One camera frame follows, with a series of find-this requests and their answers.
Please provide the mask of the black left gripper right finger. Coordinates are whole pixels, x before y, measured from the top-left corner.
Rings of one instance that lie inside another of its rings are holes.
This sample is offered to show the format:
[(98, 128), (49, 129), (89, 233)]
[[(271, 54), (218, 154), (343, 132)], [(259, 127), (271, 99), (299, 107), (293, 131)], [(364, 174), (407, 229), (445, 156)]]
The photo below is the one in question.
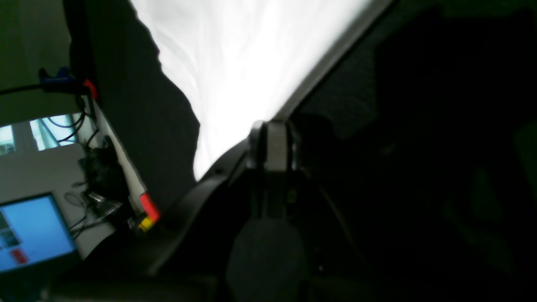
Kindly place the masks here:
[(307, 273), (299, 302), (418, 302), (413, 284), (381, 277), (366, 261), (350, 225), (301, 160), (291, 124), (266, 124), (266, 217), (299, 240)]

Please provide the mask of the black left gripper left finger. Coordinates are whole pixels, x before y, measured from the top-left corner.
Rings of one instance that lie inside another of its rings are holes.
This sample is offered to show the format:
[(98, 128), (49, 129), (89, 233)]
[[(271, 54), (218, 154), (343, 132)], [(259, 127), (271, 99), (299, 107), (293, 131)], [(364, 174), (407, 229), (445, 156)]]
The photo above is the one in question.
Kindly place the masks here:
[(267, 123), (255, 122), (247, 139), (225, 153), (213, 171), (161, 216), (142, 242), (146, 263), (138, 295), (143, 302), (228, 302), (232, 244), (259, 197)]

